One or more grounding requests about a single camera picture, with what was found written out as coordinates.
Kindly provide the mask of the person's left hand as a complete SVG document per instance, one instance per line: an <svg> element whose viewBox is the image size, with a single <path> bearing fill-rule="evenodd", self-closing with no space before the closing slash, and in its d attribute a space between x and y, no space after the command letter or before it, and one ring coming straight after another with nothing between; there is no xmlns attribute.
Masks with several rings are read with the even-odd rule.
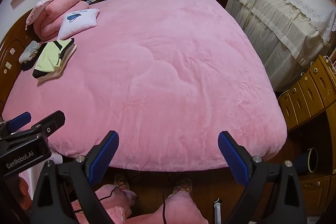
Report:
<svg viewBox="0 0 336 224"><path fill-rule="evenodd" d="M21 207L27 209L32 204L32 199L29 194L29 186L26 182L26 180L22 177L19 177L19 193L20 193L20 199L19 204Z"/></svg>

